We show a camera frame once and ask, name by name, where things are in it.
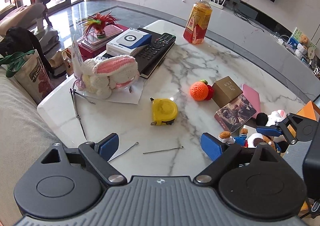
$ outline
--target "stuffed toy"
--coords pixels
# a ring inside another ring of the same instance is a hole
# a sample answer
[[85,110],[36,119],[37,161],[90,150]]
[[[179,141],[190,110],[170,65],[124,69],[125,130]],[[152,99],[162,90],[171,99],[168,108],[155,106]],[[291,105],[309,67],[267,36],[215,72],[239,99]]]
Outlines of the stuffed toy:
[[222,133],[220,133],[219,140],[222,143],[229,143],[229,144],[234,144],[234,142],[235,142],[233,140],[233,137],[231,136],[231,133],[228,131],[223,131]]
[[222,143],[229,143],[229,144],[237,143],[243,147],[248,147],[247,136],[248,136],[248,129],[242,128],[240,132],[240,136],[232,137],[230,132],[224,131],[220,133],[219,140]]
[[[281,122],[286,117],[286,113],[283,110],[273,111],[270,115],[266,115],[265,113],[259,113],[256,118],[257,126],[273,126],[276,122]],[[269,137],[273,142],[275,142],[281,149],[281,152],[284,153],[289,144],[284,138],[284,136],[279,137]]]
[[206,80],[202,79],[191,85],[189,93],[195,101],[202,101],[212,99],[214,90]]
[[309,43],[309,38],[305,34],[302,34],[299,42],[302,45],[307,45]]
[[277,143],[273,142],[273,139],[269,136],[264,136],[260,133],[252,134],[248,139],[248,129],[242,128],[240,136],[232,137],[230,132],[224,131],[220,133],[219,140],[222,143],[234,144],[237,143],[242,147],[256,148],[259,143],[265,142],[269,144],[277,153],[281,153],[281,148]]
[[82,75],[75,84],[80,91],[96,94],[101,99],[110,97],[112,90],[127,87],[140,76],[134,57],[121,55],[106,60],[88,59],[82,63]]
[[256,148],[259,143],[265,142],[269,144],[275,151],[277,151],[277,153],[281,153],[281,148],[279,147],[279,145],[275,143],[269,136],[264,136],[260,133],[254,133],[247,139],[247,141],[249,148]]

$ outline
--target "gray sofa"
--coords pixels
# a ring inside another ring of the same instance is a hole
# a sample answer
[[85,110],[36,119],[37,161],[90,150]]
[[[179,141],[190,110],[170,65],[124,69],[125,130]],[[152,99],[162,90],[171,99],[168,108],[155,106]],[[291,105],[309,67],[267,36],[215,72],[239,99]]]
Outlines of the gray sofa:
[[21,218],[13,189],[19,178],[52,144],[60,142],[37,113],[37,105],[0,67],[0,222]]

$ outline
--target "red box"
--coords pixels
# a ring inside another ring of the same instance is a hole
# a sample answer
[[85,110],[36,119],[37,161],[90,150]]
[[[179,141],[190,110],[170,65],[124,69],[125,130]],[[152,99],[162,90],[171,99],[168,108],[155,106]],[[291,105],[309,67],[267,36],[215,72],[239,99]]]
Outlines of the red box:
[[[128,27],[126,26],[123,26],[123,25],[120,25],[120,24],[116,24],[117,27],[119,27],[120,29],[122,29],[123,31],[126,31],[127,29],[129,29]],[[98,56],[100,53],[104,52],[106,50],[106,44],[112,40],[114,37],[108,39],[108,40],[105,40],[101,43],[101,47],[96,49],[96,50],[92,50],[92,49],[89,49],[87,47],[85,47],[84,45],[82,45],[80,42],[78,44],[78,47],[79,47],[79,50],[80,50],[80,53],[81,53],[81,56],[82,56],[82,59],[85,61],[87,59],[91,59],[91,58],[94,58],[96,56]]]

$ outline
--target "brown gift box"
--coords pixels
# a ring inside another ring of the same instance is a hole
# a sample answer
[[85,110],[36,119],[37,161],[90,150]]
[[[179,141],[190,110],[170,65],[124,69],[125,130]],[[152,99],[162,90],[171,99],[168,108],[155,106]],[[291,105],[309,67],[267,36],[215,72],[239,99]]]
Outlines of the brown gift box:
[[220,108],[223,108],[243,93],[229,76],[217,80],[212,88],[214,89],[213,100]]

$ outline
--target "tv remote control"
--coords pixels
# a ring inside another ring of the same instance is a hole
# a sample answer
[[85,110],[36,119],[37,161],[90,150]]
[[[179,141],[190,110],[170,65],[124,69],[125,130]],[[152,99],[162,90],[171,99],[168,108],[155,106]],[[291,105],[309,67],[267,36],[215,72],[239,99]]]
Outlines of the tv remote control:
[[175,40],[176,37],[174,35],[164,33],[145,49],[138,52],[134,57],[138,63],[139,73],[142,73],[148,66],[156,61],[159,56],[167,52]]

